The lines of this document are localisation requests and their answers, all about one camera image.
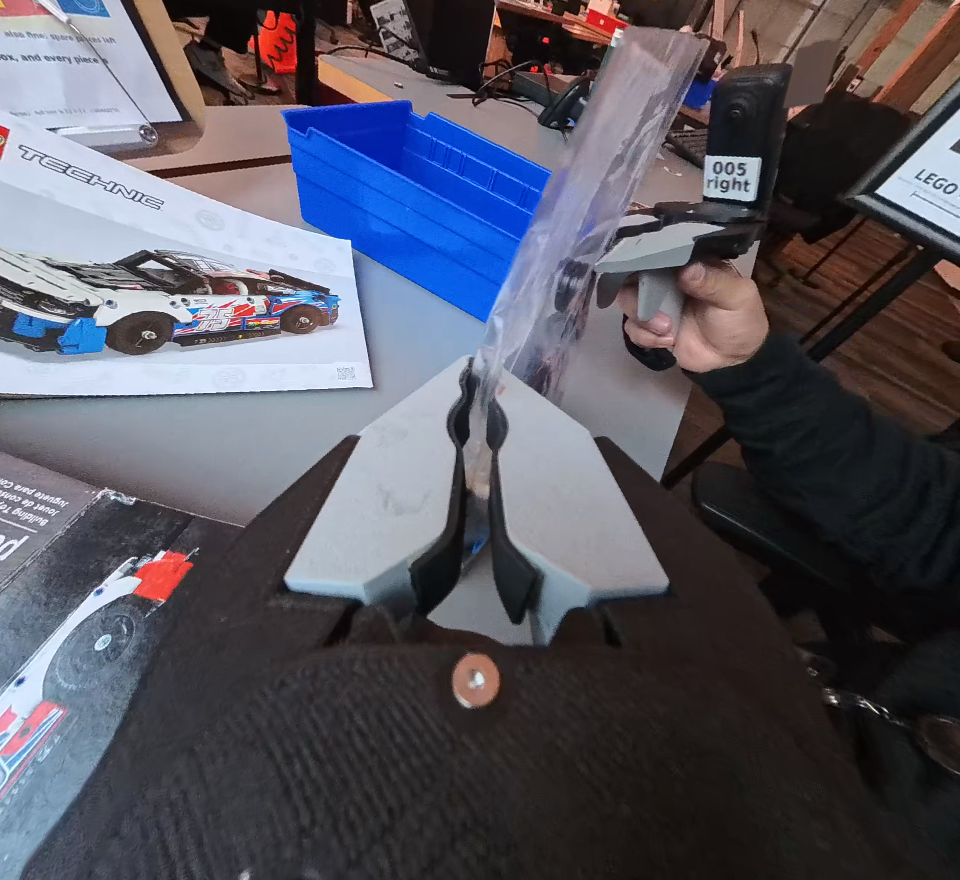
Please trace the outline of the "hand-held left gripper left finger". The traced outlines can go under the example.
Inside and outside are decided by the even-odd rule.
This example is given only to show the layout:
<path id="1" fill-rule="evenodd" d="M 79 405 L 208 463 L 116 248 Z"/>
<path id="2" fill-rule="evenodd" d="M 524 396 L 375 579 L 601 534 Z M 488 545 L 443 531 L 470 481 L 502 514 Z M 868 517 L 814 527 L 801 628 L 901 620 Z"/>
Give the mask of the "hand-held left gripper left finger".
<path id="1" fill-rule="evenodd" d="M 284 574 L 294 593 L 427 615 L 461 572 L 473 360 L 458 359 L 355 437 Z"/>

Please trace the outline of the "race car instruction booklet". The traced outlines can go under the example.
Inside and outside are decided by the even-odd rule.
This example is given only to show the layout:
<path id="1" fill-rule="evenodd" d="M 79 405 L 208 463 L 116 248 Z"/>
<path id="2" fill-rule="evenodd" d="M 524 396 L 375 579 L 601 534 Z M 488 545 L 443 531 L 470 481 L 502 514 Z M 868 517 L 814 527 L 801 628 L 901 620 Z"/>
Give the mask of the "race car instruction booklet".
<path id="1" fill-rule="evenodd" d="M 1 394 L 373 387 L 351 244 L 2 113 Z"/>

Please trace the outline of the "race car lego box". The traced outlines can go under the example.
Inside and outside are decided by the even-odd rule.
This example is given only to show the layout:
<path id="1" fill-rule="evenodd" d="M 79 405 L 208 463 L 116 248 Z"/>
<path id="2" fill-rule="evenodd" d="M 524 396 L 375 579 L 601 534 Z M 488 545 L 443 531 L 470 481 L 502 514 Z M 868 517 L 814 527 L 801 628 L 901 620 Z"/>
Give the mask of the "race car lego box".
<path id="1" fill-rule="evenodd" d="M 2 454 L 2 810 L 66 799 L 110 741 L 187 574 L 240 528 Z"/>

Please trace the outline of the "black keyboard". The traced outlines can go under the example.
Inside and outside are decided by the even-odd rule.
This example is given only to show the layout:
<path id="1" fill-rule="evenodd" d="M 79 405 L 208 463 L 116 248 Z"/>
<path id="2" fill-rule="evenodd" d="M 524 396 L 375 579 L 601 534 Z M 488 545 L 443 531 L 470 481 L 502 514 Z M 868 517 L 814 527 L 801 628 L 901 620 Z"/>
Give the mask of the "black keyboard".
<path id="1" fill-rule="evenodd" d="M 678 157 L 703 169 L 708 153 L 708 129 L 671 130 L 666 134 L 665 143 Z"/>

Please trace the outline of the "clear plastic parts bag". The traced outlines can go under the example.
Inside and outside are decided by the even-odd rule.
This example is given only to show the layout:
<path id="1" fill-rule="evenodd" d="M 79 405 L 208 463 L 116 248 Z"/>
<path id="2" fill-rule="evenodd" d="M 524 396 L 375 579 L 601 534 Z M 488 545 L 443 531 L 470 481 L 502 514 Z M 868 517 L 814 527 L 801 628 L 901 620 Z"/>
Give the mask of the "clear plastic parts bag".
<path id="1" fill-rule="evenodd" d="M 489 537 L 481 509 L 489 504 L 492 455 L 481 438 L 481 414 L 507 372 L 559 404 L 570 355 L 589 318 L 594 265 L 657 157 L 707 46 L 689 31 L 628 27 L 604 57 L 472 362 L 464 571 Z"/>

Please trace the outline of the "person's right forearm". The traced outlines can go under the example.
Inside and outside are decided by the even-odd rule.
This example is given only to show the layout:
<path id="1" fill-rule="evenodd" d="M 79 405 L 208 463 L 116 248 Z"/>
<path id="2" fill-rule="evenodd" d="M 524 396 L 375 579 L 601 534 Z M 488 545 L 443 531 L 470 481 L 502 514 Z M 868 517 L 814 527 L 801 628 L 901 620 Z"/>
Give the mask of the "person's right forearm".
<path id="1" fill-rule="evenodd" d="M 690 378 L 780 507 L 886 587 L 958 591 L 956 451 L 879 415 L 779 334 Z"/>

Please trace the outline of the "person's right hand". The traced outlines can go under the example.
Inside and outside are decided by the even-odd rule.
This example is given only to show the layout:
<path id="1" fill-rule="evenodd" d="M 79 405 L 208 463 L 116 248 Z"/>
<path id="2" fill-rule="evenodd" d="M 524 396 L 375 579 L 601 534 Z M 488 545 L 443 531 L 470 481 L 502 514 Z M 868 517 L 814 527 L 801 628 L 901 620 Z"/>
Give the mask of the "person's right hand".
<path id="1" fill-rule="evenodd" d="M 676 282 L 683 295 L 676 321 L 662 312 L 641 321 L 638 292 L 632 284 L 621 287 L 615 301 L 627 317 L 625 330 L 632 344 L 665 349 L 692 374 L 738 366 L 762 347 L 769 321 L 760 291 L 733 264 L 690 263 L 678 272 Z"/>

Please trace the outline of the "black chair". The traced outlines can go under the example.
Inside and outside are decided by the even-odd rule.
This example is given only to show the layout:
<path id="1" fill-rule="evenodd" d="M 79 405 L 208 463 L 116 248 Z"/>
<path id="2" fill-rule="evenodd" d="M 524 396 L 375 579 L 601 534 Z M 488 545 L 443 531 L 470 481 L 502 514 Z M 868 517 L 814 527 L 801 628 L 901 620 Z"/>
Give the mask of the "black chair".
<path id="1" fill-rule="evenodd" d="M 690 493 L 704 524 L 775 580 L 825 595 L 870 589 L 856 562 L 810 521 L 766 495 L 746 470 L 709 462 L 694 472 Z"/>

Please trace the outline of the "blue plastic bin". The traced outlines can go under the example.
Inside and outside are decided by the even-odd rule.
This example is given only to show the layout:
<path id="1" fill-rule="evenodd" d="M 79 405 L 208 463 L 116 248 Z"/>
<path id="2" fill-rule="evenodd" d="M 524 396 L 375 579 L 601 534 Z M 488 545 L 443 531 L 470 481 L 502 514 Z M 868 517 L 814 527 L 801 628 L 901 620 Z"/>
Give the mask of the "blue plastic bin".
<path id="1" fill-rule="evenodd" d="M 282 116 L 302 219 L 486 322 L 550 171 L 409 101 Z"/>

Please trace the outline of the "orange patterned object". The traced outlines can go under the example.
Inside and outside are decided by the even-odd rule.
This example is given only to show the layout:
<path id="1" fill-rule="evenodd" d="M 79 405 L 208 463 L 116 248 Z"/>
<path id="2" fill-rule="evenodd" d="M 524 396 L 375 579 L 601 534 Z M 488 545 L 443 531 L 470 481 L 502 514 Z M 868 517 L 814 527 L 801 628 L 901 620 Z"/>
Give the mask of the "orange patterned object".
<path id="1" fill-rule="evenodd" d="M 256 45 L 249 42 L 249 49 L 259 50 L 260 61 L 265 67 L 278 75 L 296 73 L 297 25 L 290 14 L 265 11 L 256 39 Z"/>

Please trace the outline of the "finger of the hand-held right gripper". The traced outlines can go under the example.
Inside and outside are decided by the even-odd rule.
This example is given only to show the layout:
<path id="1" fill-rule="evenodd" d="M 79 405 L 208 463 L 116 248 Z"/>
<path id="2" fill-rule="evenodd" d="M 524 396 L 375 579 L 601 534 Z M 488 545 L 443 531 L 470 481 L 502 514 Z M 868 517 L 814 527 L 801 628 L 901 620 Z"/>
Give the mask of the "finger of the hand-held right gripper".
<path id="1" fill-rule="evenodd" d="M 719 224 L 682 221 L 664 225 L 656 218 L 626 218 L 594 264 L 594 275 L 629 275 L 687 265 L 697 242 L 721 231 Z"/>

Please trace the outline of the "wooden instruction sign board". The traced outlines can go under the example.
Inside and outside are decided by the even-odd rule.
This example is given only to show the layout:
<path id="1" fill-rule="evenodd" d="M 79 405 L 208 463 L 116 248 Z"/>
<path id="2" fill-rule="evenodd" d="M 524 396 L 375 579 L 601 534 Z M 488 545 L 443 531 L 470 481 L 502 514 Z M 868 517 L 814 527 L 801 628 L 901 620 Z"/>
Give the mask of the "wooden instruction sign board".
<path id="1" fill-rule="evenodd" d="M 162 0 L 54 0 L 90 38 L 159 133 L 141 119 L 76 35 L 31 0 L 1 0 L 2 112 L 85 145 L 119 154 L 160 154 L 195 142 L 205 106 Z"/>

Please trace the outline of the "black framed sign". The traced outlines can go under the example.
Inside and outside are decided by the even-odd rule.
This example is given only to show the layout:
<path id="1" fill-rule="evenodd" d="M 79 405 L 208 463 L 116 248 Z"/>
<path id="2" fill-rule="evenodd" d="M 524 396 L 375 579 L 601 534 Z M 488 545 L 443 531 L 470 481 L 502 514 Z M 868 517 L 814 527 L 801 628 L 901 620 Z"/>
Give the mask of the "black framed sign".
<path id="1" fill-rule="evenodd" d="M 959 264 L 959 84 L 954 83 L 842 201 L 937 262 Z"/>

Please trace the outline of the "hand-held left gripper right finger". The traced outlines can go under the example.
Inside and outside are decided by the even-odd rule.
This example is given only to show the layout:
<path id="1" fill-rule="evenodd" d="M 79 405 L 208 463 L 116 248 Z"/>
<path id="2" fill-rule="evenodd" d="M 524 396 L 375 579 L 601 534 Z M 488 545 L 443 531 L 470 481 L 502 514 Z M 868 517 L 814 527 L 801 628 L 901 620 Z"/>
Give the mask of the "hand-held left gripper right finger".
<path id="1" fill-rule="evenodd" d="M 568 612 L 662 596 L 670 581 L 583 426 L 517 378 L 489 402 L 493 580 L 514 624 L 551 642 Z"/>

